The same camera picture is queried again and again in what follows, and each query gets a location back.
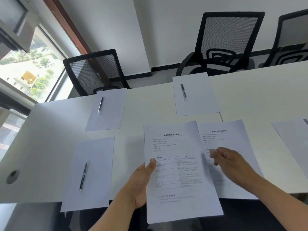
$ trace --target hand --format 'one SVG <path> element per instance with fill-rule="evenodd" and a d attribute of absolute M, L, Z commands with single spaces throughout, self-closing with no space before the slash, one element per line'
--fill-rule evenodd
<path fill-rule="evenodd" d="M 147 201 L 146 186 L 149 183 L 150 175 L 156 168 L 156 160 L 152 158 L 147 167 L 145 163 L 140 165 L 131 175 L 122 190 L 129 193 L 136 208 L 142 207 Z"/>
<path fill-rule="evenodd" d="M 223 173 L 231 181 L 251 193 L 253 186 L 263 179 L 236 151 L 219 147 L 210 150 L 210 157 L 214 159 L 214 165 L 220 165 Z"/>

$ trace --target paper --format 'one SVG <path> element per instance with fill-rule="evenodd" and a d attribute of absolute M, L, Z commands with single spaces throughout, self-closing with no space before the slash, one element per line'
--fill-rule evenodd
<path fill-rule="evenodd" d="M 286 120 L 272 125 L 308 178 L 308 120 Z"/>
<path fill-rule="evenodd" d="M 86 131 L 100 131 L 119 129 L 121 127 L 122 114 L 126 88 L 99 91 L 95 96 L 92 112 L 88 119 Z"/>
<path fill-rule="evenodd" d="M 109 206 L 113 145 L 114 137 L 77 144 L 61 212 Z M 85 163 L 87 170 L 79 190 Z"/>
<path fill-rule="evenodd" d="M 207 73 L 173 77 L 177 116 L 220 112 Z"/>
<path fill-rule="evenodd" d="M 235 150 L 263 177 L 259 164 L 253 154 L 243 121 L 198 123 L 198 129 L 218 197 L 226 199 L 257 199 L 256 196 L 228 179 L 220 166 L 214 166 L 214 159 L 210 158 L 210 149 L 226 147 Z"/>
<path fill-rule="evenodd" d="M 144 126 L 144 146 L 145 162 L 157 161 L 147 186 L 149 224 L 223 215 L 196 121 Z"/>

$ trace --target floor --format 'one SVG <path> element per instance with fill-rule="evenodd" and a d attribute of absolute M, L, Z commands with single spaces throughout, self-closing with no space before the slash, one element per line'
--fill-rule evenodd
<path fill-rule="evenodd" d="M 263 63 L 268 58 L 268 55 L 261 55 L 252 57 L 255 63 L 255 68 L 258 68 L 260 63 Z M 188 66 L 183 69 L 182 75 L 189 74 L 195 67 L 197 66 Z M 213 69 L 223 69 L 217 66 L 209 66 L 209 68 Z M 128 84 L 132 88 L 137 87 L 144 87 L 144 86 L 151 86 L 157 85 L 162 83 L 172 82 L 172 77 L 175 77 L 176 69 L 168 69 L 158 72 L 153 72 L 152 77 L 145 77 L 145 78 L 137 78 L 137 79 L 130 79 L 128 80 Z M 79 97 L 79 94 L 73 88 L 68 98 Z M 79 228 L 79 211 L 73 213 L 73 217 L 71 220 L 70 228 L 72 231 L 80 231 Z M 152 224 L 149 226 L 150 229 L 153 231 L 193 231 L 200 229 L 200 223 L 198 219 L 187 219 L 181 221 L 174 221 L 174 222 L 166 222 L 166 223 L 158 223 Z"/>

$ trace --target conference table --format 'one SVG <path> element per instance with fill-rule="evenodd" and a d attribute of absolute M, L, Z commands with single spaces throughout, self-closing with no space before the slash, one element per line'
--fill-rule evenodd
<path fill-rule="evenodd" d="M 0 162 L 0 203 L 62 201 L 78 141 L 115 137 L 110 199 L 144 162 L 143 125 L 243 119 L 253 152 L 270 182 L 307 193 L 308 179 L 271 121 L 308 116 L 308 62 L 210 77 L 220 113 L 176 115 L 173 84 L 126 92 L 120 129 L 85 132 L 94 95 L 36 104 Z M 11 172 L 17 180 L 7 184 Z"/>

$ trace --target wooden window trim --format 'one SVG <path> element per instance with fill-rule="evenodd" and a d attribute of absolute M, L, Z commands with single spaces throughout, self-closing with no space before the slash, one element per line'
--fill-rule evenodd
<path fill-rule="evenodd" d="M 73 21 L 71 20 L 67 12 L 65 11 L 60 1 L 59 0 L 43 0 L 43 1 L 47 5 L 47 7 L 50 9 L 52 14 L 55 16 L 55 18 L 57 19 L 59 24 L 62 26 L 64 31 L 70 37 L 72 42 L 75 44 L 79 52 L 81 54 L 92 53 L 89 46 L 87 45 L 87 43 L 85 42 L 81 34 L 79 33 L 78 29 L 76 28 L 75 24 L 73 23 Z M 108 76 L 106 75 L 105 71 L 102 69 L 99 62 L 95 58 L 92 58 L 91 62 L 94 63 L 95 65 L 94 71 L 95 72 L 97 71 L 102 83 L 104 85 L 110 86 L 111 82 Z"/>

